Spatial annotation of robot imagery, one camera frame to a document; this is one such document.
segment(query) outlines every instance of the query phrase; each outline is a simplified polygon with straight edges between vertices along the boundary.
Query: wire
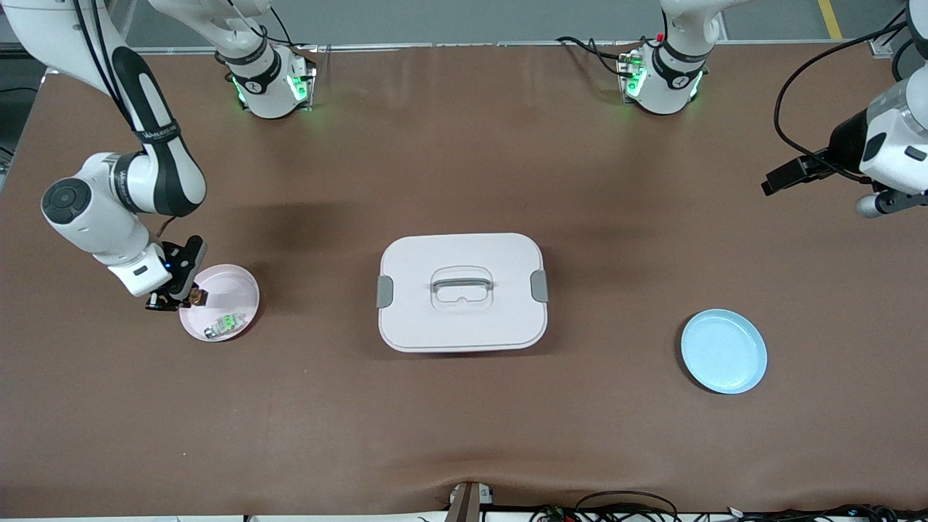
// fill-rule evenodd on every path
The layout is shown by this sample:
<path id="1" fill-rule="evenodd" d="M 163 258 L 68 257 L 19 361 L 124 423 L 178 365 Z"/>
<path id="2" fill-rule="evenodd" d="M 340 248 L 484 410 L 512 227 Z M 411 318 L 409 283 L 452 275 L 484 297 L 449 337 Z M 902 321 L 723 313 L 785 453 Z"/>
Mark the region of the wire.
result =
<path id="1" fill-rule="evenodd" d="M 580 46 L 580 48 L 585 50 L 587 53 L 597 54 L 596 51 L 593 50 L 592 47 L 588 46 L 587 44 L 584 44 L 583 42 L 581 42 L 580 40 L 577 40 L 576 38 L 572 36 L 562 36 L 561 38 L 558 38 L 557 40 L 555 40 L 555 42 L 561 42 L 562 44 L 564 42 L 570 42 L 572 44 L 577 44 L 578 46 Z M 600 51 L 599 54 L 602 55 L 604 58 L 619 59 L 619 55 L 614 55 L 612 53 L 604 53 Z"/>
<path id="2" fill-rule="evenodd" d="M 176 215 L 172 215 L 171 217 L 168 217 L 167 220 L 164 221 L 164 223 L 161 223 L 161 228 L 158 228 L 158 231 L 155 232 L 155 237 L 156 237 L 156 238 L 161 237 L 161 235 L 164 233 L 165 229 L 168 228 L 168 225 L 170 225 L 171 222 L 174 221 L 175 219 L 177 219 L 177 216 L 176 216 Z"/>
<path id="3" fill-rule="evenodd" d="M 287 38 L 287 43 L 293 47 L 293 40 L 290 39 L 290 31 L 287 31 L 287 26 L 284 25 L 283 20 L 280 19 L 280 16 L 277 14 L 277 10 L 271 7 L 271 14 L 274 15 L 274 18 L 277 19 L 277 25 L 280 26 L 280 29 L 284 31 L 284 38 Z"/>
<path id="4" fill-rule="evenodd" d="M 100 27 L 100 10 L 97 8 L 97 0 L 90 0 L 90 6 L 94 10 L 94 25 L 97 27 L 97 40 L 100 43 L 100 52 L 103 54 L 103 63 L 107 66 L 107 74 L 110 76 L 110 84 L 112 85 L 113 93 L 116 95 L 116 105 L 119 107 L 125 121 L 129 125 L 132 125 L 132 118 L 129 117 L 129 110 L 126 109 L 125 99 L 122 98 L 122 91 L 119 90 L 119 83 L 116 82 L 116 74 L 113 72 L 113 64 L 110 62 L 110 52 L 107 50 L 107 41 L 106 38 L 103 37 L 102 27 Z"/>
<path id="5" fill-rule="evenodd" d="M 906 52 L 906 49 L 908 49 L 912 45 L 912 43 L 913 43 L 912 39 L 909 38 L 909 40 L 906 43 L 899 46 L 899 49 L 897 49 L 896 52 L 893 53 L 893 64 L 891 66 L 891 69 L 893 71 L 893 78 L 896 78 L 897 82 L 902 81 L 902 74 L 899 73 L 899 61 L 902 59 L 902 53 Z"/>
<path id="6" fill-rule="evenodd" d="M 869 180 L 868 178 L 866 178 L 866 177 L 864 177 L 864 176 L 857 176 L 857 175 L 855 175 L 855 174 L 851 174 L 851 173 L 848 172 L 847 170 L 845 170 L 845 169 L 843 169 L 843 168 L 841 168 L 841 167 L 837 167 L 837 166 L 835 166 L 835 165 L 829 163 L 828 161 L 824 160 L 822 157 L 820 157 L 818 154 L 816 154 L 816 153 L 813 152 L 812 150 L 809 150 L 809 149 L 803 147 L 802 145 L 799 145 L 798 143 L 796 143 L 795 141 L 793 141 L 791 138 L 789 138 L 788 136 L 786 136 L 786 133 L 784 133 L 784 132 L 783 132 L 783 129 L 780 127 L 780 106 L 781 106 L 782 103 L 783 103 L 783 97 L 786 95 L 787 89 L 790 88 L 790 85 L 793 84 L 793 81 L 795 81 L 795 79 L 798 78 L 799 75 L 803 73 L 803 71 L 805 71 L 806 69 L 808 69 L 808 68 L 809 68 L 812 64 L 814 64 L 815 62 L 817 62 L 817 61 L 819 61 L 820 59 L 823 59 L 823 58 L 825 58 L 825 57 L 827 57 L 827 56 L 829 56 L 829 55 L 831 55 L 831 54 L 834 54 L 834 53 L 836 53 L 836 52 L 838 52 L 838 51 L 847 49 L 847 48 L 850 47 L 850 46 L 856 46 L 857 44 L 860 44 L 860 43 L 863 43 L 863 42 L 867 42 L 867 41 L 869 41 L 869 40 L 872 40 L 873 38 L 876 38 L 877 36 L 881 36 L 881 35 L 883 35 L 883 34 L 887 34 L 887 33 L 890 33 L 890 32 L 892 32 L 892 31 L 895 31 L 895 30 L 898 29 L 899 27 L 905 27 L 905 25 L 906 25 L 905 23 L 898 23 L 898 24 L 896 24 L 896 25 L 891 25 L 891 26 L 889 26 L 889 27 L 884 27 L 883 29 L 880 29 L 879 31 L 876 31 L 876 32 L 874 32 L 874 33 L 865 34 L 865 35 L 863 35 L 863 36 L 860 36 L 859 38 L 855 38 L 855 39 L 853 39 L 853 40 L 849 40 L 849 41 L 847 41 L 847 42 L 844 42 L 844 43 L 842 43 L 842 44 L 839 44 L 838 46 L 834 46 L 834 47 L 832 47 L 832 48 L 830 48 L 830 49 L 828 49 L 828 50 L 826 50 L 826 51 L 823 51 L 823 52 L 817 54 L 815 57 L 813 57 L 812 59 L 810 59 L 810 60 L 807 61 L 806 63 L 802 64 L 801 66 L 799 66 L 799 69 L 796 69 L 796 71 L 786 80 L 786 83 L 783 84 L 783 87 L 780 89 L 780 93 L 777 95 L 777 103 L 774 105 L 774 108 L 773 108 L 773 128 L 774 128 L 774 130 L 777 131 L 777 136 L 779 136 L 780 139 L 782 139 L 783 142 L 786 143 L 787 145 L 789 145 L 790 147 L 792 147 L 792 148 L 794 148 L 794 149 L 796 149 L 796 150 L 799 150 L 800 152 L 802 152 L 802 153 L 805 154 L 806 156 L 809 156 L 810 158 L 813 158 L 815 161 L 817 161 L 817 162 L 821 163 L 822 165 L 828 167 L 829 169 L 833 170 L 833 171 L 836 172 L 837 174 L 839 174 L 839 175 L 841 175 L 841 176 L 844 176 L 844 177 L 846 177 L 846 178 L 848 178 L 848 179 L 851 179 L 851 180 L 853 180 L 853 181 L 856 181 L 857 183 L 869 184 L 869 183 L 870 183 L 870 180 Z"/>
<path id="7" fill-rule="evenodd" d="M 888 44 L 893 38 L 896 38 L 896 36 L 897 36 L 899 33 L 902 33 L 902 30 L 903 30 L 903 29 L 905 29 L 905 25 L 903 25 L 903 27 L 899 27 L 899 28 L 897 28 L 895 31 L 893 31 L 892 34 L 890 34 L 890 35 L 887 36 L 885 39 L 883 39 L 883 45 L 885 46 L 885 45 Z"/>
<path id="8" fill-rule="evenodd" d="M 74 6 L 74 11 L 77 14 L 78 25 L 81 26 L 81 34 L 84 36 L 84 42 L 87 44 L 87 52 L 90 53 L 90 58 L 93 59 L 94 65 L 97 66 L 97 72 L 100 75 L 100 81 L 102 81 L 103 85 L 107 88 L 107 92 L 110 93 L 110 98 L 112 98 L 113 103 L 116 104 L 116 107 L 120 110 L 122 116 L 127 118 L 128 115 L 125 113 L 124 108 L 120 105 L 118 99 L 116 98 L 116 94 L 113 93 L 112 85 L 110 85 L 110 81 L 107 79 L 107 75 L 103 72 L 103 66 L 100 65 L 100 59 L 97 56 L 97 51 L 94 49 L 94 44 L 90 40 L 90 32 L 87 31 L 87 22 L 84 19 L 84 13 L 81 10 L 80 1 L 71 0 L 71 4 Z"/>
<path id="9" fill-rule="evenodd" d="M 649 41 L 648 38 L 644 35 L 641 35 L 641 37 L 638 39 L 641 41 L 642 44 L 652 49 L 660 49 L 661 46 L 664 44 L 664 41 L 667 39 L 667 13 L 665 13 L 663 9 L 661 9 L 661 18 L 664 19 L 664 39 L 663 40 L 661 40 L 660 42 L 657 43 L 657 45 L 655 45 L 655 44 L 652 44 L 651 41 Z"/>
<path id="10" fill-rule="evenodd" d="M 13 88 L 10 88 L 10 89 L 0 89 L 0 94 L 3 94 L 3 93 L 11 93 L 11 92 L 14 92 L 14 91 L 32 91 L 33 93 L 37 93 L 37 92 L 39 92 L 39 89 L 37 89 L 37 88 L 35 88 L 35 87 L 13 87 Z"/>
<path id="11" fill-rule="evenodd" d="M 596 47 L 596 40 L 592 38 L 589 39 L 588 44 L 584 44 L 583 42 L 581 42 L 580 40 L 577 40 L 576 38 L 572 36 L 562 36 L 561 38 L 558 38 L 556 42 L 561 42 L 561 43 L 571 42 L 572 44 L 577 44 L 578 46 L 580 46 L 580 48 L 585 50 L 587 53 L 595 54 L 597 58 L 599 58 L 599 63 L 601 63 L 602 66 L 605 67 L 607 71 L 611 72 L 612 74 L 615 74 L 616 76 L 622 76 L 623 78 L 632 77 L 630 72 L 618 71 L 610 67 L 610 65 L 606 63 L 606 58 L 621 59 L 621 57 L 619 55 L 614 55 L 612 53 L 604 53 L 600 51 L 599 48 Z"/>
<path id="12" fill-rule="evenodd" d="M 255 24 L 257 24 L 258 27 L 261 28 L 261 32 L 258 33 L 258 31 L 254 28 L 254 26 L 251 25 L 251 20 L 247 19 L 245 15 L 243 15 L 241 11 L 238 10 L 238 7 L 232 2 L 232 0 L 226 0 L 226 2 L 229 4 L 230 7 L 235 9 L 236 14 L 241 19 L 241 21 L 245 22 L 245 25 L 247 25 L 248 28 L 251 29 L 251 32 L 254 33 L 255 35 L 260 36 L 262 38 L 267 38 L 269 41 L 274 42 L 276 44 L 286 44 L 287 47 L 299 47 L 299 46 L 310 46 L 311 45 L 311 44 L 306 44 L 302 42 L 294 43 L 292 40 L 290 40 L 290 33 L 287 31 L 287 27 L 284 25 L 284 22 L 280 19 L 280 16 L 277 14 L 277 12 L 274 10 L 273 7 L 271 7 L 271 13 L 274 14 L 274 18 L 277 19 L 277 23 L 280 24 L 280 28 L 284 30 L 284 34 L 286 34 L 287 36 L 286 40 L 281 40 L 279 38 L 274 38 L 272 36 L 269 36 L 267 32 L 267 28 L 264 25 L 254 22 Z"/>
<path id="13" fill-rule="evenodd" d="M 586 497 L 577 501 L 577 504 L 574 506 L 574 509 L 580 509 L 580 506 L 583 505 L 583 503 L 588 500 L 595 499 L 597 497 L 612 497 L 616 495 L 632 495 L 632 496 L 639 496 L 639 497 L 648 497 L 654 500 L 661 501 L 669 505 L 670 508 L 674 510 L 674 517 L 675 518 L 677 517 L 677 513 L 678 513 L 677 506 L 674 505 L 673 502 L 668 501 L 666 498 L 660 495 L 655 495 L 654 493 L 648 493 L 646 491 L 634 491 L 632 489 L 617 489 L 615 491 L 600 491 L 598 493 L 590 493 Z"/>
<path id="14" fill-rule="evenodd" d="M 616 76 L 621 76 L 621 77 L 623 77 L 623 78 L 631 78 L 631 77 L 632 77 L 632 73 L 631 73 L 631 72 L 618 71 L 618 70 L 613 69 L 612 67 L 610 67 L 609 64 L 606 63 L 606 60 L 603 58 L 602 53 L 599 52 L 599 48 L 596 47 L 596 41 L 595 41 L 595 40 L 593 40 L 592 38 L 590 38 L 590 39 L 589 39 L 589 44 L 590 44 L 590 46 L 593 47 L 593 52 L 596 53 L 596 57 L 599 58 L 599 63 L 601 63 L 602 66 L 606 68 L 606 71 L 609 71 L 609 72 L 611 72 L 612 74 L 615 74 Z"/>
<path id="15" fill-rule="evenodd" d="M 905 12 L 906 12 L 906 9 L 905 9 L 904 7 L 901 8 L 901 9 L 899 9 L 899 12 L 896 13 L 896 15 L 893 17 L 892 20 L 887 21 L 887 22 L 886 22 L 886 25 L 884 25 L 883 28 L 885 29 L 885 28 L 887 28 L 887 27 L 893 25 L 894 23 L 896 23 L 896 20 L 899 20 L 899 17 L 901 17 L 902 14 L 905 13 Z"/>

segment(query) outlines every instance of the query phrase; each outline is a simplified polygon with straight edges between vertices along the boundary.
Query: small object in plate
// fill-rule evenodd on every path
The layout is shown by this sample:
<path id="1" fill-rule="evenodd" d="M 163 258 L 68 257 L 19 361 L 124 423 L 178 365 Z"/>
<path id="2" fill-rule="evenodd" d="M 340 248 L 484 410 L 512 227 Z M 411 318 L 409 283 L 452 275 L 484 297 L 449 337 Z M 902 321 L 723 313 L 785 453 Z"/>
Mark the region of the small object in plate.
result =
<path id="1" fill-rule="evenodd" d="M 194 288 L 190 289 L 190 297 L 187 298 L 187 301 L 189 301 L 193 307 L 202 307 L 206 305 L 207 295 L 208 293 L 205 290 L 195 284 Z"/>
<path id="2" fill-rule="evenodd" d="M 220 335 L 234 332 L 235 330 L 241 328 L 244 324 L 245 319 L 241 316 L 241 314 L 225 315 L 219 318 L 215 324 L 203 330 L 203 335 L 206 335 L 207 339 L 215 339 Z"/>

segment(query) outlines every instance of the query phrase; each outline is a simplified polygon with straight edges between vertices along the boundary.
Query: gray latch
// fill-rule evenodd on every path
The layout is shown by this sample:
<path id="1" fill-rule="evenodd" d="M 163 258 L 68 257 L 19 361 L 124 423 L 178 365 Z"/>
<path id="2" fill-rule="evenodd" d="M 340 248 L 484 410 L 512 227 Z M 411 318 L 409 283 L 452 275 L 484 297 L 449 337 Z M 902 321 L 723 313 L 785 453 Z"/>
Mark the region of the gray latch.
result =
<path id="1" fill-rule="evenodd" d="M 532 272 L 529 281 L 532 283 L 532 298 L 539 303 L 548 302 L 548 276 L 545 270 L 536 270 Z"/>
<path id="2" fill-rule="evenodd" d="M 377 308 L 386 308 L 393 304 L 393 280 L 390 276 L 377 278 Z"/>

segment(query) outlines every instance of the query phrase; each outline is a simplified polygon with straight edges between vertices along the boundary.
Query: light blue plate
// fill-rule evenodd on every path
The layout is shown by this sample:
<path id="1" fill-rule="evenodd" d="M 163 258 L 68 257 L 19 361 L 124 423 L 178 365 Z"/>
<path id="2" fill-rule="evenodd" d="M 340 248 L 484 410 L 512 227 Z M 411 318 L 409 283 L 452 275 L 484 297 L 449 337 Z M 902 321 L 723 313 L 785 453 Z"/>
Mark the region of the light blue plate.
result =
<path id="1" fill-rule="evenodd" d="M 767 370 L 764 338 L 750 321 L 729 310 L 693 316 L 683 329 L 680 349 L 692 376 L 718 393 L 744 393 Z"/>

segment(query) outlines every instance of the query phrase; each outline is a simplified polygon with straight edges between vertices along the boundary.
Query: black robot arm segment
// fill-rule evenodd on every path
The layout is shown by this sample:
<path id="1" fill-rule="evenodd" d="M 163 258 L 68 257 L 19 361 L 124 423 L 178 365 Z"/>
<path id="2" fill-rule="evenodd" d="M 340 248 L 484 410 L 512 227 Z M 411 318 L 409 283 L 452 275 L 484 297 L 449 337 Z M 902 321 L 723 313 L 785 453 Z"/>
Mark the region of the black robot arm segment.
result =
<path id="1" fill-rule="evenodd" d="M 114 175 L 117 194 L 133 212 L 192 213 L 206 195 L 206 184 L 151 69 L 124 46 L 113 50 L 112 63 L 133 115 L 135 136 L 148 156 L 135 153 L 121 158 L 122 168 L 116 168 Z"/>

